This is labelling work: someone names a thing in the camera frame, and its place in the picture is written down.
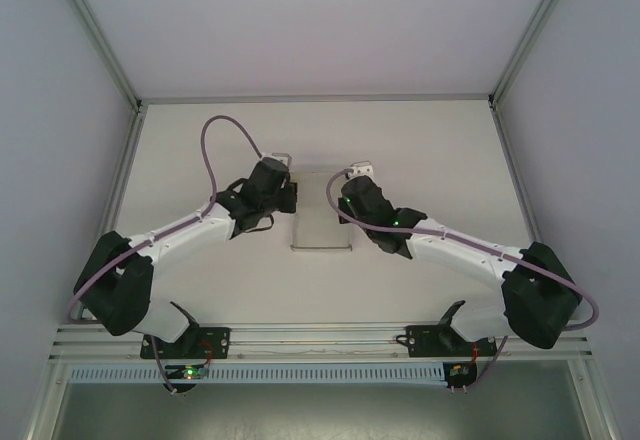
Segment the left circuit board green light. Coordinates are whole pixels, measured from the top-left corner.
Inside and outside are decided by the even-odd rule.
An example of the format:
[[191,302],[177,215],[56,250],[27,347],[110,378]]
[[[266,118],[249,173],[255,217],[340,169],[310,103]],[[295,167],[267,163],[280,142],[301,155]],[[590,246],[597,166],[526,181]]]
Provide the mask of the left circuit board green light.
[[200,380],[209,373],[209,364],[171,364],[165,366],[166,377],[173,380]]

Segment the aluminium table rear rail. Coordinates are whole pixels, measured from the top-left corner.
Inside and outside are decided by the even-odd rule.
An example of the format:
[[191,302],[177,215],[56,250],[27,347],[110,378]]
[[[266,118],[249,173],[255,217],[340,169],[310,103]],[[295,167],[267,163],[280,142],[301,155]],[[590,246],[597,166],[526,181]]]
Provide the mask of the aluminium table rear rail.
[[387,102],[387,101],[489,101],[490,94],[330,94],[330,95],[262,95],[210,97],[156,97],[140,100],[141,105],[183,104],[254,104],[305,102]]

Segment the aluminium mounting rail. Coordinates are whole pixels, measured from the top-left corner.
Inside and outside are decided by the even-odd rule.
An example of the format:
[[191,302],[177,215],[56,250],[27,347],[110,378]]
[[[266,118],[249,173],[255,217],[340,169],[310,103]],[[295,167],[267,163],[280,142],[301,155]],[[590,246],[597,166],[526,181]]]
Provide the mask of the aluminium mounting rail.
[[[231,324],[227,363],[353,363],[410,361],[396,342],[401,323]],[[138,333],[120,337],[91,325],[58,328],[49,360],[133,363],[143,343]]]

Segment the aluminium table side rail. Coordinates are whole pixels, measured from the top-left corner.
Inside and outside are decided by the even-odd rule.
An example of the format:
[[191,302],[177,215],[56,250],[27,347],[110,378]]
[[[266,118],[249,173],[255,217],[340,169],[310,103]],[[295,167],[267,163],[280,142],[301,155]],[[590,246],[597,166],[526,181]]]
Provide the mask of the aluminium table side rail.
[[[527,231],[532,240],[542,241],[543,238],[501,113],[499,108],[494,105],[492,98],[489,98],[489,106]],[[567,360],[567,365],[589,438],[591,440],[621,440],[621,434],[595,359],[587,354],[579,353],[576,358]]]
[[[147,107],[144,104],[140,104],[133,110],[124,145],[108,189],[106,205],[96,237],[111,230],[117,223],[146,112]],[[67,389],[68,377],[67,362],[61,358],[47,361],[34,409],[22,440],[52,440]]]

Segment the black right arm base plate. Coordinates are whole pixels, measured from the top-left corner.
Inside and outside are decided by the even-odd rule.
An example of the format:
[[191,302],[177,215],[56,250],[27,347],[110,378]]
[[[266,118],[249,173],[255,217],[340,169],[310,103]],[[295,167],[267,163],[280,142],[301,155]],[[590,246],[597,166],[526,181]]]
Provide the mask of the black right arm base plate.
[[467,358],[474,351],[479,357],[491,357],[497,352],[496,343],[482,338],[472,342],[465,340],[450,326],[409,325],[405,328],[404,340],[396,342],[404,345],[411,358]]

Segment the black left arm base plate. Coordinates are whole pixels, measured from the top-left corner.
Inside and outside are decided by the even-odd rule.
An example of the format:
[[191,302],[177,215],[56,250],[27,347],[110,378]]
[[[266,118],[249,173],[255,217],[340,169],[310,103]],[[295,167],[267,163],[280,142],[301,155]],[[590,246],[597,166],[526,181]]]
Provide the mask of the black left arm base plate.
[[191,326],[174,342],[156,339],[161,360],[226,359],[231,330],[227,327]]

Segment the aluminium frame post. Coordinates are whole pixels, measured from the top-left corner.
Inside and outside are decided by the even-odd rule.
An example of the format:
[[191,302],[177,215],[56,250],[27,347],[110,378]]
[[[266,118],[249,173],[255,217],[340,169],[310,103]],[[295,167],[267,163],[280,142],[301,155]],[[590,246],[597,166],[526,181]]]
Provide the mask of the aluminium frame post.
[[489,95],[489,103],[497,110],[506,99],[521,69],[534,48],[560,0],[539,0],[506,66]]
[[132,83],[121,65],[121,62],[118,60],[109,40],[107,39],[107,36],[101,27],[89,0],[67,1],[117,90],[126,101],[131,111],[138,113],[141,108],[142,100],[136,94]]

